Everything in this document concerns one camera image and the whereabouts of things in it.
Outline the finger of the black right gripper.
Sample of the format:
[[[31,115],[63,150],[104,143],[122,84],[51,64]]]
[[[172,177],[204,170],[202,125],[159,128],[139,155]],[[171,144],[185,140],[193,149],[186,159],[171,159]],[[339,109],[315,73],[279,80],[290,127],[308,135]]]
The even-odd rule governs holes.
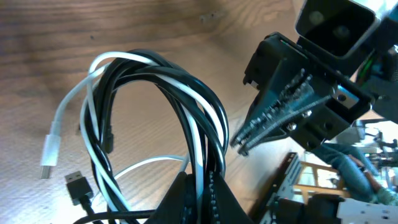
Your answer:
[[[257,146],[286,138],[298,126],[301,114],[310,110],[306,101],[314,96],[313,76],[301,70],[280,93],[261,90],[241,127],[231,138],[232,146]]]
[[[289,137],[304,120],[303,114],[324,105],[330,98],[330,95],[306,95],[277,100],[268,107],[259,103],[238,129],[238,153],[246,156],[252,148],[264,142]]]

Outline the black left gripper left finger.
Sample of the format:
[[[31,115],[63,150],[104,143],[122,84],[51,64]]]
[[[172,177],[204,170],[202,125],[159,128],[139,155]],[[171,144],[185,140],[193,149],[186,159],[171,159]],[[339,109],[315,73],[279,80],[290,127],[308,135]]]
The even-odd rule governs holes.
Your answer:
[[[165,197],[145,224],[196,223],[196,192],[194,176],[180,172]]]

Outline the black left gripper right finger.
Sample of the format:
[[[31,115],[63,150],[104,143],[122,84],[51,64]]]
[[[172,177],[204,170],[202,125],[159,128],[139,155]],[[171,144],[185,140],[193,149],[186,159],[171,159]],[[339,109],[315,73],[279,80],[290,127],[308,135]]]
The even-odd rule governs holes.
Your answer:
[[[253,224],[219,173],[209,171],[203,193],[205,224]]]

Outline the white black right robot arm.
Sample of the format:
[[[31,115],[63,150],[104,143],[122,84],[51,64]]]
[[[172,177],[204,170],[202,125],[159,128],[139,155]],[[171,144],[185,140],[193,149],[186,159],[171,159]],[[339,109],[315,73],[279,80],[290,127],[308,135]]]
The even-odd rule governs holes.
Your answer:
[[[322,53],[304,38],[267,35],[243,82],[258,94],[230,144],[246,156],[256,146],[292,138],[312,151],[369,110],[397,121],[397,13],[385,17],[350,57]]]

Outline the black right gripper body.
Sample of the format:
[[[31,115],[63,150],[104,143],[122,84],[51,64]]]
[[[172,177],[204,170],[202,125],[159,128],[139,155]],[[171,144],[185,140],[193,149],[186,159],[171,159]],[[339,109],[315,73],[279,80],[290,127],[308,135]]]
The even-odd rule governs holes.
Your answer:
[[[243,82],[254,85],[259,92],[272,89],[280,93],[301,70],[313,76],[310,85],[314,95],[331,96],[324,105],[303,114],[304,120],[288,137],[305,150],[312,151],[368,112],[373,97],[340,71],[278,32],[260,42],[246,68]]]

